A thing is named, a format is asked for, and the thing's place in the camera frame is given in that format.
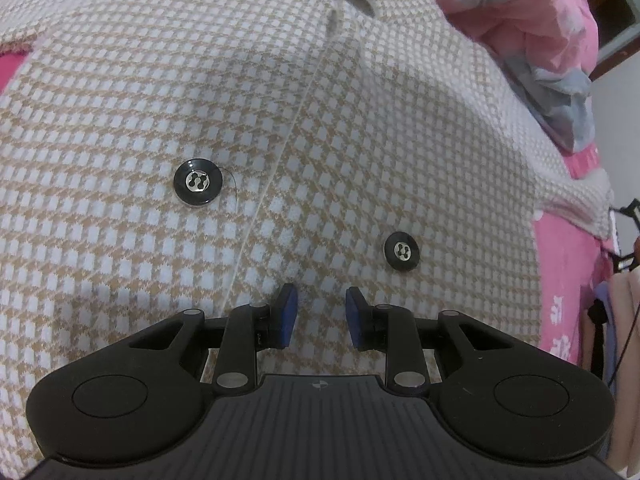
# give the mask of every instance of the button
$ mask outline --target button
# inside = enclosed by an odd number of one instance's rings
[[[192,158],[175,171],[174,189],[184,203],[191,206],[208,204],[222,190],[222,172],[206,158]]]
[[[407,272],[420,263],[420,249],[411,235],[398,231],[386,239],[385,258],[395,270]]]

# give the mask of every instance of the white wall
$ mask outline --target white wall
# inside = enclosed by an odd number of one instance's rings
[[[593,116],[602,167],[609,173],[615,205],[640,198],[640,52],[594,81]],[[618,220],[623,254],[632,252],[638,231]]]

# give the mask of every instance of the checkered fabric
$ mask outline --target checkered fabric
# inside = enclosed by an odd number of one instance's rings
[[[0,0],[0,470],[39,459],[41,377],[197,307],[300,290],[290,348],[260,367],[382,372],[351,349],[344,292],[455,308],[536,344],[530,226],[544,206],[606,235],[609,186],[572,182],[481,46],[434,0]],[[208,158],[192,209],[176,168]],[[417,269],[383,256],[412,234]]]

